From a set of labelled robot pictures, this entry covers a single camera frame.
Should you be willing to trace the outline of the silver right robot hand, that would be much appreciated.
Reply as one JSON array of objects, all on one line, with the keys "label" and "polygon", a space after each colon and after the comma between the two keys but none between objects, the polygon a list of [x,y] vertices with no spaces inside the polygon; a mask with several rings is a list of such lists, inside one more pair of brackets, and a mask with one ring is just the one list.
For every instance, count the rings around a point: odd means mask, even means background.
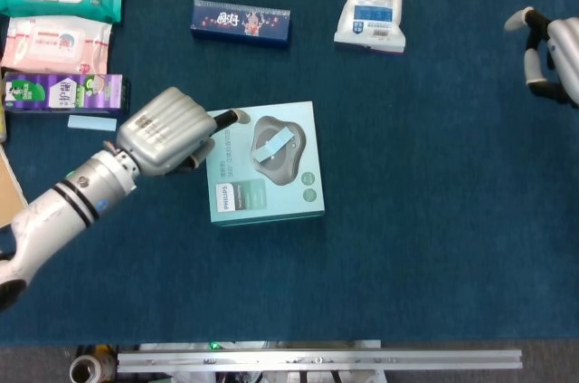
[{"label": "silver right robot hand", "polygon": [[[551,20],[528,6],[512,14],[504,23],[506,32],[529,29],[524,52],[526,85],[539,98],[578,108],[578,18]],[[558,82],[543,74],[538,53],[546,44],[547,67],[556,71]]]}]

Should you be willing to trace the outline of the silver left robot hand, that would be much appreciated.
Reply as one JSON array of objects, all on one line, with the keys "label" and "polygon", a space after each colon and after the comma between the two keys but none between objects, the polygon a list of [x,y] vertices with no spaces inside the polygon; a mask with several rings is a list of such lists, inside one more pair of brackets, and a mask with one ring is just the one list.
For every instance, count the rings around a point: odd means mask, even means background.
[{"label": "silver left robot hand", "polygon": [[170,87],[120,126],[116,141],[104,147],[129,169],[157,177],[174,171],[199,168],[213,150],[213,135],[231,125],[248,124],[241,109],[226,110],[213,117],[190,96]]}]

